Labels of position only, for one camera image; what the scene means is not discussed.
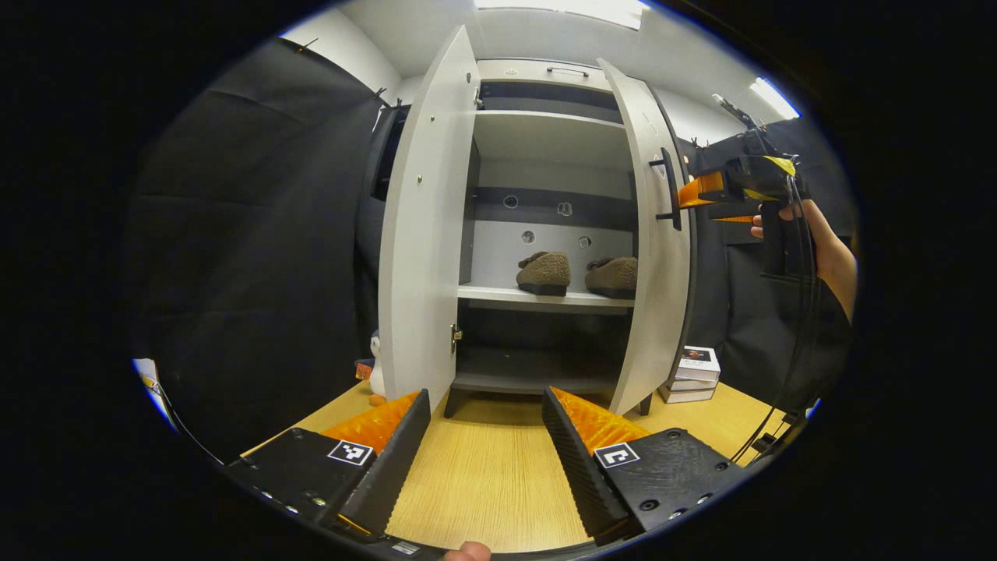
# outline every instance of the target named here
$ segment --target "black door handle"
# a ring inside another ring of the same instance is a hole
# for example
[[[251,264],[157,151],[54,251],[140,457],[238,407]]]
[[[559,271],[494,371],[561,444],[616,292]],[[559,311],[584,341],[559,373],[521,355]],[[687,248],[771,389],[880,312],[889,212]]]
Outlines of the black door handle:
[[[573,68],[562,68],[562,67],[559,67],[559,66],[548,66],[547,67],[547,72],[553,72],[555,70],[565,70],[567,72],[580,72],[582,76],[584,76],[585,78],[588,78],[588,73],[585,72],[584,70],[575,70]]]
[[[661,149],[661,160],[654,160],[648,162],[648,165],[652,168],[655,166],[665,165],[665,175],[668,176],[668,194],[672,199],[672,212],[670,213],[659,213],[654,215],[654,218],[660,220],[672,220],[672,227],[678,232],[682,232],[682,215],[679,214],[679,190],[675,186],[675,168],[672,167],[672,158],[668,155],[668,152],[662,148]]]

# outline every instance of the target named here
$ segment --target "white shelf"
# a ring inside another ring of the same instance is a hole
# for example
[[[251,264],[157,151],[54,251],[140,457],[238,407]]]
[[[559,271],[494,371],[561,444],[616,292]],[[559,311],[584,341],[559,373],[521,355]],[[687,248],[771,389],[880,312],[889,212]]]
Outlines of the white shelf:
[[[609,121],[536,111],[478,111],[475,141],[485,160],[633,171],[626,128]]]
[[[515,301],[524,303],[545,303],[561,305],[590,305],[600,307],[633,307],[633,300],[615,299],[591,292],[571,292],[564,296],[538,296],[519,288],[495,286],[475,286],[462,284],[457,287],[457,297],[495,301]]]

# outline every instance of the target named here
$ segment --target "book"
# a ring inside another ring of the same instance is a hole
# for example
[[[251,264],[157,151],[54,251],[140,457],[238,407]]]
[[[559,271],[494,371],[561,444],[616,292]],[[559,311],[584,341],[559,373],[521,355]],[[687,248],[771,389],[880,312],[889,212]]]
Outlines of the book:
[[[701,380],[716,382],[720,379],[720,360],[717,351],[705,346],[686,346],[675,371],[676,380]]]
[[[685,403],[688,401],[705,401],[713,397],[713,392],[717,389],[694,389],[692,391],[672,391],[666,386],[660,388],[661,396],[665,403]]]
[[[712,389],[717,387],[717,380],[673,379],[666,382],[672,391],[690,391],[694,389]]]

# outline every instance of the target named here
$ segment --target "black curtain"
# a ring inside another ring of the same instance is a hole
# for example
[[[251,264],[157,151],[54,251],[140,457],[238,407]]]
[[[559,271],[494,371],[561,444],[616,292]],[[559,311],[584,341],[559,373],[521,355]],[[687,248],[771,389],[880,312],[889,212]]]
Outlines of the black curtain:
[[[135,356],[222,461],[356,381],[355,219],[380,105],[276,39],[145,151],[123,255]]]
[[[850,241],[857,219],[854,199],[821,131],[804,117],[772,123],[765,130],[777,150],[800,155],[800,173],[807,178],[814,202],[834,232]],[[693,175],[720,158],[682,139],[679,149],[689,158]],[[799,288],[760,277],[761,241],[751,236],[749,225],[711,221],[705,207],[693,212],[698,267],[687,344],[717,349],[725,383],[783,410],[804,405],[844,369],[851,336],[843,310],[821,282],[818,336],[808,345],[810,359],[776,402],[800,328]]]

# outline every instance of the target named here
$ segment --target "cabinet door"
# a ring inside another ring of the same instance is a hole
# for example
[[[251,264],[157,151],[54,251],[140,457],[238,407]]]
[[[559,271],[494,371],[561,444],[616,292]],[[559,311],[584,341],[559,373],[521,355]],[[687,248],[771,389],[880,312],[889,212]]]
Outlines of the cabinet door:
[[[451,324],[480,84],[460,26],[409,111],[385,207],[378,322],[386,397],[426,388],[434,409],[454,379]]]
[[[598,59],[616,97],[633,160],[637,188],[637,295],[626,357],[610,408],[624,413],[661,386],[668,378],[682,344],[686,298],[689,293],[689,211],[680,211],[682,230],[671,220],[657,220],[671,213],[672,203],[664,167],[649,162],[671,159],[680,174],[678,149],[658,104],[640,80],[628,78]],[[684,185],[673,176],[676,187]]]

